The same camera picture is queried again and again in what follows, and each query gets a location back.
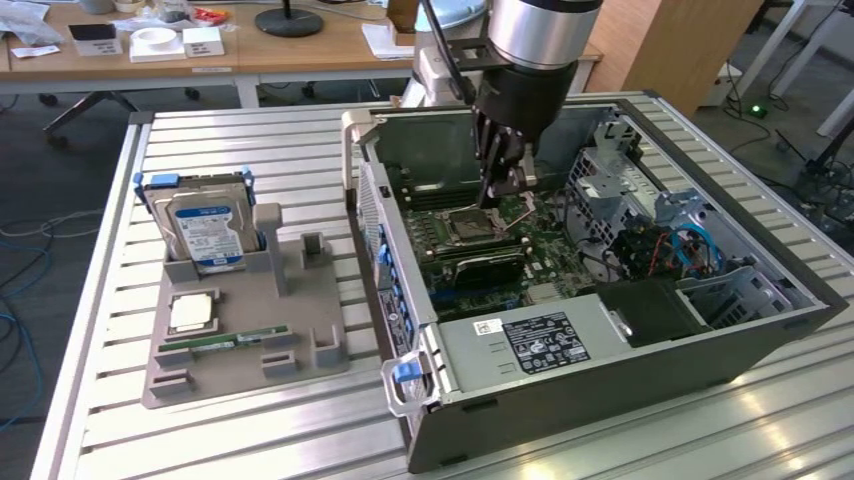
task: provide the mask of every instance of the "black cable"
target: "black cable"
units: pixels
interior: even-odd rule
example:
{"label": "black cable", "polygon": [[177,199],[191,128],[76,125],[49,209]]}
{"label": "black cable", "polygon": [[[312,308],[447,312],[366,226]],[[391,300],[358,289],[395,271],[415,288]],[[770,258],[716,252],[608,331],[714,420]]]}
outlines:
{"label": "black cable", "polygon": [[[41,250],[44,250],[45,252],[51,251],[51,246],[53,245],[53,225],[51,224],[51,222],[45,222],[41,220],[13,220],[11,222],[4,223],[3,225],[0,225],[0,230],[5,230],[7,227],[20,224],[20,223],[36,223],[39,222],[40,225],[48,225],[49,226],[49,230],[47,230],[48,233],[48,240],[44,243],[44,246],[41,247]],[[12,274],[12,276],[9,278],[7,278],[3,283],[0,283],[0,290],[3,289],[3,287],[5,287],[9,283],[12,283],[15,281],[15,279],[17,277],[20,277],[24,272],[27,270],[29,270],[29,268],[36,264],[36,262],[39,261],[39,259],[44,256],[43,253],[39,253],[39,255],[36,255],[32,260],[29,260],[29,263],[27,265],[24,265],[23,268],[20,268],[17,270],[17,272],[15,272],[15,274]]]}
{"label": "black cable", "polygon": [[15,95],[15,97],[12,98],[12,103],[9,103],[8,107],[5,105],[0,105],[0,114],[5,113],[8,110],[12,110],[15,108],[15,105],[17,104],[19,96],[20,95]]}
{"label": "black cable", "polygon": [[740,94],[738,93],[738,88],[735,87],[735,80],[732,79],[732,71],[730,69],[730,59],[726,60],[726,74],[727,74],[727,77],[730,78],[730,85],[732,85],[730,89],[730,93],[735,93],[735,100],[732,100],[732,98],[727,94],[726,96],[727,106],[723,107],[723,113],[726,113],[728,117],[734,118],[739,122],[744,122],[752,125],[754,127],[758,127],[759,129],[762,129],[762,132],[763,132],[760,137],[750,139],[746,142],[742,142],[738,145],[735,145],[732,148],[730,148],[730,153],[734,153],[738,149],[744,148],[747,145],[751,145],[756,142],[762,142],[768,138],[771,138],[771,131],[764,127],[764,125],[759,124],[758,122],[754,122],[752,120],[744,118],[743,116],[744,105],[742,103]]}
{"label": "black cable", "polygon": [[[20,318],[15,315],[15,311],[12,310],[12,306],[9,305],[9,302],[3,297],[0,297],[0,303],[3,303],[3,306],[5,307],[7,312],[9,312],[9,315],[15,317],[20,322]],[[7,358],[3,364],[0,365],[0,375],[15,364],[15,360],[17,359],[17,354],[21,351],[21,345],[24,344],[24,342],[21,341],[23,339],[21,328],[20,326],[17,326],[17,323],[15,323],[15,328],[9,327],[9,333],[12,332],[12,330],[17,333],[17,335],[15,335],[15,347],[12,348],[12,354],[9,355],[9,358]]]}
{"label": "black cable", "polygon": [[813,29],[813,33],[810,33],[810,35],[801,40],[801,42],[798,43],[798,49],[789,56],[789,58],[783,62],[783,65],[779,67],[779,71],[776,72],[776,75],[774,75],[774,78],[771,78],[771,81],[768,82],[767,97],[771,100],[771,102],[778,102],[779,103],[779,104],[778,103],[771,103],[771,105],[774,105],[774,108],[776,108],[782,112],[787,112],[789,111],[789,104],[786,103],[786,100],[783,100],[782,97],[778,97],[776,95],[774,95],[771,93],[771,90],[774,90],[774,84],[776,83],[776,80],[779,80],[781,75],[786,71],[786,67],[789,67],[789,64],[795,59],[795,57],[801,54],[801,52],[806,48],[807,44],[813,40],[813,37],[815,36],[815,32],[818,32],[818,29],[822,28],[822,25],[825,24],[825,22],[830,19],[830,17],[835,13],[837,9],[839,8],[839,5],[842,5],[842,2],[843,2],[843,0],[838,0],[837,1],[837,4],[833,6],[833,9],[830,10],[830,13],[825,16],[822,21],[818,22],[818,25],[815,25],[815,28]]}
{"label": "black cable", "polygon": [[[44,246],[41,247],[41,250],[44,252],[49,252],[51,251],[51,247],[53,245],[53,225],[49,222],[44,222],[41,220],[15,220],[11,222],[4,223],[3,225],[0,225],[0,230],[4,230],[7,227],[20,224],[20,223],[39,223],[40,225],[48,225],[48,239],[44,243]],[[36,262],[41,259],[41,257],[44,256],[44,253],[39,252],[39,254],[32,258],[32,260],[27,263],[27,265],[24,265],[17,272],[15,272],[9,278],[7,278],[3,283],[0,283],[0,291],[3,290],[3,287],[5,287],[9,283],[12,283],[15,281],[15,279],[17,277],[20,277],[24,272],[27,272],[32,266],[36,264]],[[7,299],[0,295],[0,304],[3,305],[3,307],[5,308],[7,312],[9,313],[9,315],[12,317],[15,317],[17,319],[17,322],[20,323],[21,317],[16,315],[15,310],[12,309],[12,305],[9,305],[9,302],[7,301]],[[0,364],[0,374],[3,374],[3,372],[5,372],[8,370],[8,368],[12,366],[12,364],[15,363],[15,360],[17,358],[17,354],[21,351],[21,346],[23,346],[23,342],[21,342],[21,331],[20,331],[20,327],[15,328],[15,327],[9,327],[9,330],[5,331],[5,333],[3,334],[3,337],[0,337],[0,342],[5,341],[9,338],[9,335],[12,334],[12,332],[16,332],[16,343],[15,343],[15,348],[12,349],[12,354],[9,355],[9,358],[7,358],[5,362],[3,362],[3,364]]]}
{"label": "black cable", "polygon": [[275,85],[272,85],[269,83],[264,83],[263,85],[264,85],[264,87],[275,88],[276,90],[284,90],[285,88],[288,88],[291,86],[291,82],[285,83],[284,86],[281,86],[281,87],[276,87]]}

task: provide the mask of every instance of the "hard drive label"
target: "hard drive label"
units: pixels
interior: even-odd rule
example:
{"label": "hard drive label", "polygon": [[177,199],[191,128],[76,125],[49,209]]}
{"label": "hard drive label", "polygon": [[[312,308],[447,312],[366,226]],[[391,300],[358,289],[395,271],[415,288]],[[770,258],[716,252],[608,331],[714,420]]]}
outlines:
{"label": "hard drive label", "polygon": [[504,323],[504,335],[528,375],[590,360],[563,312]]}
{"label": "hard drive label", "polygon": [[228,228],[229,207],[187,208],[175,212],[192,259],[207,267],[228,267],[243,257],[237,232]]}

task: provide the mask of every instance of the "cable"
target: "cable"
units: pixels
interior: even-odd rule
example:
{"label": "cable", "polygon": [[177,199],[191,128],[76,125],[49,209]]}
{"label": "cable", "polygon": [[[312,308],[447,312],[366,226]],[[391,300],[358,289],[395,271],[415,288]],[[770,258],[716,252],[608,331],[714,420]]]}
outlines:
{"label": "cable", "polygon": [[40,257],[41,256],[44,257],[44,266],[41,267],[41,271],[39,272],[39,274],[28,282],[25,282],[23,286],[12,290],[11,293],[0,294],[0,298],[5,299],[21,293],[24,290],[32,287],[39,280],[41,280],[44,275],[48,273],[48,269],[51,268],[51,252],[48,252],[47,250],[39,247],[24,247],[21,245],[13,245],[4,241],[0,241],[0,247],[11,248],[12,250],[21,250],[27,252],[39,252],[41,254]]}
{"label": "cable", "polygon": [[[19,223],[35,223],[39,220],[15,220],[12,222],[7,222],[3,224],[1,228],[5,228],[11,225],[19,224]],[[44,244],[44,246],[41,247],[41,249],[47,252],[51,251],[51,246],[53,244],[53,227],[49,227],[48,233],[51,234],[48,236],[48,240]],[[17,272],[15,272],[1,283],[0,283],[0,290],[3,290],[3,287],[5,287],[9,283],[12,283],[15,281],[15,279],[17,277],[20,277],[24,272],[27,272],[27,270],[29,270],[29,268],[36,264],[36,262],[39,261],[39,259],[43,257],[43,254],[39,253],[39,255],[36,255],[32,260],[27,263],[27,265],[24,265]],[[16,314],[15,314],[15,310],[12,310],[12,306],[9,305],[9,303],[5,301],[4,297],[0,296],[0,303],[5,306],[7,311],[9,312],[9,315],[13,316],[15,318],[20,318]],[[5,362],[0,365],[0,374],[3,372],[5,372],[8,370],[8,368],[12,366],[12,364],[15,363],[15,360],[17,358],[17,354],[20,353],[21,350],[21,333],[17,329],[17,324],[9,324],[9,328],[5,331],[5,333],[3,334],[3,337],[0,337],[0,342],[4,342],[8,338],[9,335],[12,335],[12,333],[16,333],[15,335],[15,347],[12,348],[12,354],[9,355],[9,358],[5,360]]]}
{"label": "cable", "polygon": [[17,331],[20,332],[21,338],[24,339],[24,345],[27,346],[27,353],[29,354],[29,360],[32,362],[32,367],[36,372],[36,393],[32,396],[32,400],[27,403],[27,405],[19,410],[17,414],[9,418],[0,425],[0,433],[12,425],[19,418],[25,416],[29,411],[33,409],[39,400],[41,400],[41,394],[44,393],[44,379],[41,378],[41,366],[39,365],[39,357],[36,356],[36,349],[32,344],[32,337],[29,335],[29,330],[20,322],[15,319],[13,316],[0,313],[0,318],[3,318],[9,324],[17,326]]}
{"label": "cable", "polygon": [[774,78],[771,78],[771,81],[768,82],[767,97],[771,100],[771,102],[779,102],[782,104],[782,105],[778,105],[778,104],[772,103],[774,108],[776,108],[778,110],[781,110],[783,112],[789,111],[789,104],[786,103],[786,100],[782,99],[782,97],[779,97],[779,96],[776,96],[776,95],[774,95],[771,93],[771,90],[774,90],[774,84],[776,83],[776,80],[779,79],[781,75],[786,71],[786,67],[789,67],[789,64],[795,59],[795,57],[801,54],[801,52],[806,48],[807,44],[813,40],[813,37],[815,36],[815,32],[818,32],[818,29],[822,28],[822,25],[825,25],[825,22],[830,19],[833,14],[837,12],[837,9],[839,8],[839,5],[842,5],[842,2],[843,2],[843,0],[838,0],[837,1],[837,4],[830,9],[830,13],[827,13],[825,18],[822,18],[822,21],[818,22],[818,25],[815,25],[815,28],[813,29],[813,32],[810,33],[810,35],[806,38],[801,39],[801,41],[798,42],[798,49],[789,56],[789,58],[783,62],[783,65],[779,67],[779,71],[776,72],[776,75],[774,75]]}
{"label": "cable", "polygon": [[284,90],[285,88],[288,88],[291,86],[291,82],[285,83],[283,87],[276,87],[275,85],[272,85],[269,83],[264,83],[263,85],[264,85],[264,87],[275,88],[276,90]]}
{"label": "cable", "polygon": [[[746,142],[739,143],[738,145],[735,145],[732,148],[730,148],[730,153],[734,153],[738,149],[744,148],[747,145],[754,144],[756,142],[762,142],[764,140],[767,140],[768,138],[771,138],[771,131],[764,127],[764,125],[759,124],[758,122],[754,122],[752,120],[748,120],[743,117],[743,111],[744,111],[744,106],[742,104],[742,97],[740,94],[738,93],[738,88],[735,88],[735,80],[732,79],[732,71],[730,69],[730,59],[727,58],[726,60],[726,74],[730,78],[730,85],[732,85],[732,87],[730,88],[730,93],[726,96],[726,101],[727,101],[727,106],[723,107],[723,113],[727,114],[727,116],[730,116],[731,118],[734,118],[735,120],[738,120],[739,122],[744,122],[750,125],[752,125],[754,127],[758,127],[759,129],[762,129],[762,136],[756,137],[751,140],[747,140]],[[735,100],[732,100],[732,98],[730,97],[730,94],[735,93]]]}
{"label": "cable", "polygon": [[27,232],[7,232],[4,230],[5,225],[3,227],[0,227],[0,235],[9,237],[9,238],[15,238],[15,237],[29,237],[31,235],[37,235],[41,234],[45,237],[52,237],[52,238],[77,238],[77,237],[84,237],[87,235],[92,235],[93,233],[97,233],[100,228],[93,228],[91,230],[87,230],[84,232],[76,232],[76,233],[67,233],[63,235],[57,235],[53,232],[51,232],[51,234],[47,233],[47,229],[51,228],[51,231],[53,230],[53,227],[56,227],[57,225],[60,225],[61,223],[67,222],[68,220],[75,220],[77,218],[83,218],[83,217],[88,217],[91,215],[103,215],[104,214],[104,209],[97,209],[97,210],[81,210],[79,212],[72,212],[68,215],[64,215],[61,217],[56,217],[49,219],[47,222],[44,222],[37,229],[35,230],[29,230]]}
{"label": "cable", "polygon": [[[9,225],[15,225],[15,224],[17,224],[17,223],[32,223],[32,222],[36,222],[36,221],[37,221],[37,220],[15,220],[15,221],[12,221],[12,222],[7,222],[7,223],[4,223],[4,224],[3,224],[3,226],[1,226],[0,228],[5,228],[5,227],[8,227]],[[53,226],[51,226],[51,229],[48,230],[48,234],[49,234],[49,235],[48,235],[48,240],[47,240],[47,242],[44,243],[44,246],[41,247],[41,250],[44,250],[45,252],[49,252],[49,251],[51,251],[51,246],[53,245]],[[43,256],[41,254],[36,255],[36,256],[32,258],[32,260],[29,261],[29,263],[27,263],[27,265],[24,265],[24,266],[17,270],[17,272],[15,272],[15,274],[12,274],[12,275],[9,276],[9,278],[7,278],[7,279],[3,281],[3,283],[0,283],[0,290],[3,290],[3,287],[5,287],[9,283],[12,283],[12,282],[15,281],[15,279],[16,279],[17,277],[20,277],[20,276],[24,274],[24,272],[25,272],[27,270],[29,270],[29,267],[32,267],[32,266],[36,264],[36,262],[39,261],[39,259],[41,258],[41,256]]]}
{"label": "cable", "polygon": [[9,103],[8,107],[5,105],[0,105],[0,114],[4,114],[8,110],[12,110],[15,108],[15,105],[17,104],[19,96],[20,95],[15,95],[15,97],[12,97],[12,103]]}

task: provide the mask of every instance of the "sticker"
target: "sticker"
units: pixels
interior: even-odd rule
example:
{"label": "sticker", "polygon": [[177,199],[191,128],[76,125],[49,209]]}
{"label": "sticker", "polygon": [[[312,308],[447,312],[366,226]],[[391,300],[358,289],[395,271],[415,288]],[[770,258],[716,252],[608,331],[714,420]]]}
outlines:
{"label": "sticker", "polygon": [[237,232],[228,228],[229,207],[187,208],[175,212],[189,256],[205,267],[227,267],[243,258]]}
{"label": "sticker", "polygon": [[195,67],[192,73],[229,73],[231,67]]}
{"label": "sticker", "polygon": [[563,312],[506,323],[503,328],[522,370],[528,375],[590,360]]}
{"label": "sticker", "polygon": [[193,347],[189,349],[191,352],[215,352],[219,350],[228,350],[229,348],[235,348],[235,342],[220,342],[212,343],[211,345],[201,345],[200,347]]}
{"label": "sticker", "polygon": [[12,49],[12,53],[17,58],[40,57],[41,55],[48,55],[56,52],[59,52],[59,47],[56,45],[48,45],[47,47],[37,47],[37,48],[13,48]]}
{"label": "sticker", "polygon": [[490,333],[498,333],[502,331],[502,319],[492,318],[490,320],[482,320],[479,322],[472,323],[475,327],[475,333],[478,336],[488,335]]}

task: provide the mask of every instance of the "motherboard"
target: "motherboard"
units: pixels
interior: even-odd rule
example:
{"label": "motherboard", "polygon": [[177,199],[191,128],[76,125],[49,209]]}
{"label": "motherboard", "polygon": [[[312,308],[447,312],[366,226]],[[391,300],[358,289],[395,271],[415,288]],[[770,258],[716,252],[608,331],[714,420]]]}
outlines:
{"label": "motherboard", "polygon": [[564,232],[558,196],[403,211],[439,321],[571,298],[596,282]]}

